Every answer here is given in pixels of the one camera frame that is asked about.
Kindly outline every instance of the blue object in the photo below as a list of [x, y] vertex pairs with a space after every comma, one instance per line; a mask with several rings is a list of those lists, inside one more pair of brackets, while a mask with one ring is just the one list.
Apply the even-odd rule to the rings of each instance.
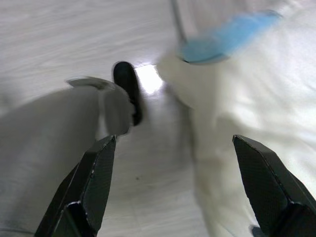
[[181, 56], [189, 63], [222, 60], [279, 19], [280, 16], [273, 12], [236, 16], [222, 27], [209, 30], [199, 38], [188, 41], [181, 49]]

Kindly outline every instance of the white surface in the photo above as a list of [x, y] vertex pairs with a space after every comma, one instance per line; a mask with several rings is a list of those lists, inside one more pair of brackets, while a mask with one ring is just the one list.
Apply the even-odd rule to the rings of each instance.
[[191, 107], [197, 197], [212, 237], [250, 237], [256, 220], [232, 137], [274, 150], [316, 197], [316, 8], [283, 19], [232, 58], [189, 65], [175, 53], [158, 65]]
[[73, 76], [111, 79], [118, 60], [149, 65], [138, 70], [145, 119], [118, 142], [98, 236], [206, 237], [186, 112], [150, 65], [177, 42], [169, 0], [9, 0], [0, 12], [0, 106], [8, 109]]

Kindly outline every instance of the white sheet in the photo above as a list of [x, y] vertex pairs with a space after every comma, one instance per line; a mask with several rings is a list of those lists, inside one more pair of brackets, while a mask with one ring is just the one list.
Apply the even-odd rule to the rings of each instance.
[[232, 58], [190, 65], [174, 52], [158, 64], [191, 108], [196, 191], [211, 237], [250, 237], [257, 225], [232, 137], [274, 150], [316, 197], [316, 8], [265, 32]]

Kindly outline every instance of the white cloth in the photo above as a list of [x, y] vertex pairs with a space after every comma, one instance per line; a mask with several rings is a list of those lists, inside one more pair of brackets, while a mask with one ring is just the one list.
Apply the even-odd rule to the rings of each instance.
[[267, 9], [271, 0], [177, 0], [186, 37], [222, 24], [236, 14]]
[[220, 63], [190, 65], [172, 52], [158, 64], [191, 108], [196, 191], [211, 237], [250, 237], [257, 225], [234, 134], [274, 150], [316, 197], [315, 16], [309, 8], [284, 18]]

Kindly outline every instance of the white fabric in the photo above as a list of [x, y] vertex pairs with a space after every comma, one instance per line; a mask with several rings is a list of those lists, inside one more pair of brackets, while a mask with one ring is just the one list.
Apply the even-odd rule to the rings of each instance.
[[232, 137], [274, 150], [316, 197], [316, 8], [265, 32], [232, 58], [190, 65], [176, 53], [161, 77], [191, 107], [196, 190], [211, 237], [250, 237], [257, 225]]
[[267, 9], [275, 0], [176, 0], [186, 37], [197, 36], [242, 12]]

